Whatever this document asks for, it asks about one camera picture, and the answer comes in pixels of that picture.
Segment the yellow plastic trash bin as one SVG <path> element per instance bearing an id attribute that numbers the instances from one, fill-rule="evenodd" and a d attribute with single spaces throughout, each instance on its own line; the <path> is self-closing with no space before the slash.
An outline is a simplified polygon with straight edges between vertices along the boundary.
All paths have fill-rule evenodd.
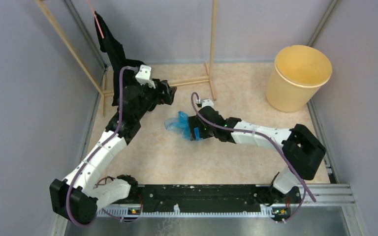
<path id="1" fill-rule="evenodd" d="M 265 96 L 275 109 L 292 113 L 304 107 L 331 78 L 332 64 L 319 50 L 292 45 L 278 52 Z"/>

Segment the blue plastic trash bag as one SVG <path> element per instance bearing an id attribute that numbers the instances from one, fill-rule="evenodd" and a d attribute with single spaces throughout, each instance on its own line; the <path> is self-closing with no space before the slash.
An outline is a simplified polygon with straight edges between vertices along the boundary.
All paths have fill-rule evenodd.
<path id="1" fill-rule="evenodd" d="M 190 141 L 188 118 L 189 116 L 185 112 L 179 111 L 176 118 L 169 118 L 164 122 L 165 129 L 180 134 L 184 139 Z"/>

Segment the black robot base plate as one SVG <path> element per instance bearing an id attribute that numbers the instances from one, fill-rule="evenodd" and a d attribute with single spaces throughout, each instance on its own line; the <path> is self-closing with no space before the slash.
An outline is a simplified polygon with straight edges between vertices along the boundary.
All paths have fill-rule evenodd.
<path id="1" fill-rule="evenodd" d="M 175 205 L 183 213 L 242 213 L 260 212 L 275 204 L 297 204 L 300 197 L 298 187 L 283 194 L 268 184 L 147 184 L 132 187 L 129 196 L 117 203 L 137 204 L 144 213 L 171 212 Z"/>

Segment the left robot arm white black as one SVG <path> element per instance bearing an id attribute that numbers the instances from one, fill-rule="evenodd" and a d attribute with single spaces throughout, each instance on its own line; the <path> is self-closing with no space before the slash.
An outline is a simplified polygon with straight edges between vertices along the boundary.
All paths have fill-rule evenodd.
<path id="1" fill-rule="evenodd" d="M 140 120 L 157 105 L 172 105 L 177 91 L 166 80 L 149 85 L 128 85 L 119 89 L 118 110 L 110 119 L 91 153 L 62 180 L 50 184 L 54 213 L 77 226 L 92 224 L 96 213 L 111 203 L 133 203 L 138 197 L 137 181 L 121 175 L 98 187 L 101 175 L 141 128 Z"/>

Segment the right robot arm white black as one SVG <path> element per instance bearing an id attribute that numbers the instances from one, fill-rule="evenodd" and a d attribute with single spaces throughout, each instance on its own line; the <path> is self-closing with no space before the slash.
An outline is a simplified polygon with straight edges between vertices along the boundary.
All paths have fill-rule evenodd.
<path id="1" fill-rule="evenodd" d="M 197 110 L 194 116 L 188 117 L 188 126 L 191 141 L 216 138 L 221 142 L 254 145 L 277 152 L 286 167 L 272 180 L 270 199 L 281 203 L 293 187 L 301 185 L 311 200 L 316 201 L 305 182 L 314 179 L 326 148 L 305 125 L 265 127 L 240 118 L 223 118 L 213 107 L 205 106 Z"/>

